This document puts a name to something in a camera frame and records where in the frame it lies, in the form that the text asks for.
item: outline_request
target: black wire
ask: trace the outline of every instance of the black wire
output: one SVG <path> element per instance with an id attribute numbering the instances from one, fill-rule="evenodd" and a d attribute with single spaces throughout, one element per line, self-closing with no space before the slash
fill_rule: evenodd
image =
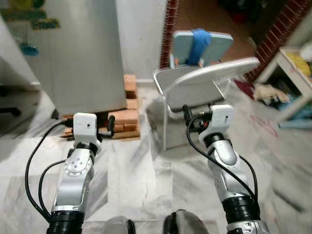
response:
<path id="1" fill-rule="evenodd" d="M 224 171 L 226 171 L 228 174 L 230 174 L 234 179 L 236 179 L 251 195 L 251 197 L 254 199 L 255 202 L 257 202 L 257 200 L 255 199 L 255 195 L 254 193 L 251 191 L 251 189 L 248 187 L 247 184 L 245 184 L 237 175 L 235 175 L 233 172 L 231 172 L 229 169 L 227 169 L 225 166 L 223 166 L 222 164 L 220 164 L 218 161 L 216 161 L 214 158 L 212 158 L 208 153 L 206 154 L 205 152 L 203 152 L 200 148 L 198 148 L 193 142 L 192 139 L 190 137 L 190 126 L 194 123 L 194 121 L 196 119 L 199 119 L 199 116 L 196 116 L 194 118 L 192 118 L 192 120 L 190 121 L 189 125 L 187 126 L 187 130 L 186 130 L 186 136 L 187 139 L 189 141 L 189 143 L 191 144 L 191 146 L 200 154 L 202 154 L 203 156 L 205 156 L 208 160 L 210 160 L 211 162 L 213 162 L 214 164 L 216 164 L 218 167 L 220 167 L 221 169 L 223 169 Z"/>
<path id="2" fill-rule="evenodd" d="M 252 167 L 252 165 L 249 163 L 249 161 L 247 161 L 244 157 L 242 157 L 240 155 L 240 158 L 248 165 L 248 167 L 250 168 L 252 174 L 253 174 L 253 184 L 254 184 L 254 198 L 256 201 L 258 201 L 258 181 L 257 181 L 257 176 L 255 174 L 255 171 Z"/>
<path id="3" fill-rule="evenodd" d="M 42 215 L 42 217 L 45 218 L 45 220 L 47 220 L 47 222 L 50 222 L 50 214 L 44 212 L 40 206 L 35 202 L 35 200 L 33 199 L 31 193 L 30 193 L 30 189 L 29 189 L 29 167 L 30 167 L 30 163 L 31 160 L 34 157 L 34 154 L 36 153 L 36 151 L 38 150 L 39 146 L 42 144 L 43 140 L 47 137 L 47 135 L 57 126 L 61 125 L 61 122 L 53 125 L 52 127 L 50 127 L 48 129 L 48 131 L 43 135 L 42 139 L 40 140 L 40 142 L 38 143 L 38 145 L 35 147 L 35 149 L 33 150 L 33 152 L 31 153 L 31 155 L 29 156 L 29 159 L 27 161 L 27 165 L 26 165 L 26 170 L 25 170 L 25 189 L 26 189 L 26 194 L 27 197 L 30 201 L 30 203 L 34 206 L 34 208 Z"/>
<path id="4" fill-rule="evenodd" d="M 58 164 L 61 164 L 65 162 L 65 160 L 61 160 L 61 161 L 58 161 L 58 162 L 55 162 L 55 163 L 52 163 L 51 165 L 49 165 L 41 174 L 40 176 L 40 180 L 39 180 L 39 187 L 38 187 L 38 197 L 39 197 L 39 203 L 43 209 L 44 212 L 46 212 L 47 214 L 49 214 L 49 217 L 51 218 L 51 215 L 50 213 L 48 212 L 47 208 L 45 207 L 44 205 L 44 202 L 43 202 L 43 199 L 42 199 L 42 183 L 43 183 L 43 179 L 44 179 L 44 176 L 45 174 L 47 173 L 47 171 L 51 168 L 51 167 L 54 167 Z"/>

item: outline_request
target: marble floor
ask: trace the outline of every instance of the marble floor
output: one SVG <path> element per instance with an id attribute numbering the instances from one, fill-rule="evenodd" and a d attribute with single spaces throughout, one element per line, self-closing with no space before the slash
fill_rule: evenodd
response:
<path id="1" fill-rule="evenodd" d="M 228 129 L 236 151 L 254 166 L 259 184 L 261 217 L 273 234 L 312 233 L 312 132 L 278 129 L 276 110 L 251 101 L 230 84 L 226 101 L 234 106 Z M 27 159 L 45 130 L 53 104 L 44 92 L 10 97 L 22 109 L 20 117 L 0 115 L 0 232 L 45 233 L 47 223 L 27 200 L 24 171 Z M 185 125 L 170 120 L 169 149 L 162 150 L 162 103 L 153 87 L 139 88 L 141 139 L 106 140 L 95 163 L 84 234 L 100 233 L 105 221 L 125 215 L 138 234 L 160 234 L 164 218 L 177 209 L 198 215 L 210 234 L 225 234 L 226 219 L 211 171 L 204 157 L 187 143 Z M 66 157 L 72 141 L 56 129 L 36 153 L 30 168 L 30 188 L 38 198 L 44 168 Z M 49 209 L 60 167 L 44 181 L 43 198 Z M 252 186 L 252 176 L 244 166 Z"/>

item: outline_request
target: robotic arm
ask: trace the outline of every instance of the robotic arm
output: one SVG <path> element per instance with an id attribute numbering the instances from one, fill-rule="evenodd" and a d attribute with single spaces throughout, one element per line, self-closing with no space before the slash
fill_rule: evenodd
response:
<path id="1" fill-rule="evenodd" d="M 211 106 L 208 112 L 200 113 L 195 118 L 188 106 L 184 105 L 183 111 L 188 126 L 188 140 L 197 151 L 209 159 L 208 165 L 214 174 L 214 185 L 226 213 L 228 234 L 269 234 L 266 223 L 260 219 L 257 191 L 254 195 L 249 189 L 247 178 L 241 169 L 243 157 L 240 157 L 231 142 L 224 138 L 233 118 L 232 106 Z M 194 124 L 196 119 L 199 120 L 197 128 Z M 207 154 L 192 143 L 189 132 L 199 133 L 199 141 L 206 146 Z"/>

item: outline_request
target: yellow object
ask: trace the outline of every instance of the yellow object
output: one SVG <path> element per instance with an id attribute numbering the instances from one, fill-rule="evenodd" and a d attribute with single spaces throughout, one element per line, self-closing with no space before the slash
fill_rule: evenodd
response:
<path id="1" fill-rule="evenodd" d="M 309 65 L 301 58 L 299 55 L 294 55 L 291 53 L 287 53 L 287 56 L 294 62 L 296 67 L 300 69 L 300 71 L 305 75 L 305 76 L 310 76 L 311 71 Z"/>
<path id="2" fill-rule="evenodd" d="M 12 8 L 25 11 L 30 10 L 33 6 L 33 0 L 9 0 Z"/>

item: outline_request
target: white plastic chair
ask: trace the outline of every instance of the white plastic chair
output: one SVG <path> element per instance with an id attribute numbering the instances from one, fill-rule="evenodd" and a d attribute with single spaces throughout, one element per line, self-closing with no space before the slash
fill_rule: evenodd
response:
<path id="1" fill-rule="evenodd" d="M 197 113 L 209 103 L 223 101 L 224 95 L 215 82 L 238 78 L 258 65 L 257 58 L 244 58 L 205 68 L 182 66 L 157 70 L 154 83 L 164 104 L 163 149 L 167 150 L 168 116 L 172 119 L 183 117 L 183 104 Z"/>

